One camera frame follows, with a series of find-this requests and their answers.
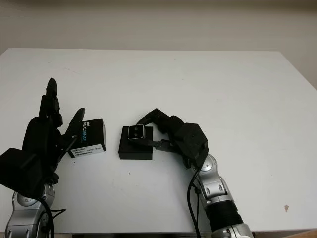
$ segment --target barcode sticker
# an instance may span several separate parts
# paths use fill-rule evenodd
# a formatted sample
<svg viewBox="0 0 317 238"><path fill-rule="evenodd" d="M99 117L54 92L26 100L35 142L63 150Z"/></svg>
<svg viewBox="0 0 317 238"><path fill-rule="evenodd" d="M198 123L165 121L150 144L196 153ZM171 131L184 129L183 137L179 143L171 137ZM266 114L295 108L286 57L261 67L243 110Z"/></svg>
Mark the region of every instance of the barcode sticker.
<svg viewBox="0 0 317 238"><path fill-rule="evenodd" d="M80 156L86 156L86 155L100 153L100 152L103 152L104 149L101 146L101 144L99 144L99 145L91 145L91 146L87 146L87 147L82 147L82 148L78 148L78 149L72 149L70 151L73 153L73 155L75 157L80 157Z"/></svg>

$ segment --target silver metal joint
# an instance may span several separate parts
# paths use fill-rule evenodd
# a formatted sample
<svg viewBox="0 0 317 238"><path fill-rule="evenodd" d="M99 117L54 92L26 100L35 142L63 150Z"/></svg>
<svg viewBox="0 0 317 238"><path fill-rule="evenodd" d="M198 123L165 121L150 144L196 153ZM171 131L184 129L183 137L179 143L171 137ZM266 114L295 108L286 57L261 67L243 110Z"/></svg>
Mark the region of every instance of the silver metal joint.
<svg viewBox="0 0 317 238"><path fill-rule="evenodd" d="M50 207L55 194L51 186L45 184L42 198ZM43 205L32 198L14 192L12 197L13 212L6 226L5 238L45 238L42 227L47 225L48 216Z"/></svg>
<svg viewBox="0 0 317 238"><path fill-rule="evenodd" d="M247 224L237 224L214 231L212 238L254 238Z"/></svg>

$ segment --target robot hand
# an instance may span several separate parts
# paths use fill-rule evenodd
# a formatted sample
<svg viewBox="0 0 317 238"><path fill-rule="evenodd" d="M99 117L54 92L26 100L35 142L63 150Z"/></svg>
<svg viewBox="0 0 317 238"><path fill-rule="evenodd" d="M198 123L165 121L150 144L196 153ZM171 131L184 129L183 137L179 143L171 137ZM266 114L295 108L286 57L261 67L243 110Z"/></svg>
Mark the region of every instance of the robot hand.
<svg viewBox="0 0 317 238"><path fill-rule="evenodd" d="M159 109L149 112L137 124L147 125L152 122L162 133L168 134L169 141L156 142L139 138L131 142L176 152L183 157L185 167L195 171L188 187L187 201L197 236L200 237L200 233L190 204L192 186L200 191L213 238L253 238L248 225L243 223L238 214L227 184L218 173L216 159L208 154L208 141L201 128L197 124L184 123L176 116L169 117Z"/></svg>
<svg viewBox="0 0 317 238"><path fill-rule="evenodd" d="M39 116L28 124L22 150L10 148L0 155L0 183L15 191L5 237L45 238L51 231L51 238L54 238L50 206L55 198L52 185L58 183L55 170L80 136L84 113L84 108L79 109L66 133L60 134L58 127L63 121L59 113L57 84L51 78L46 95L42 96Z"/></svg>

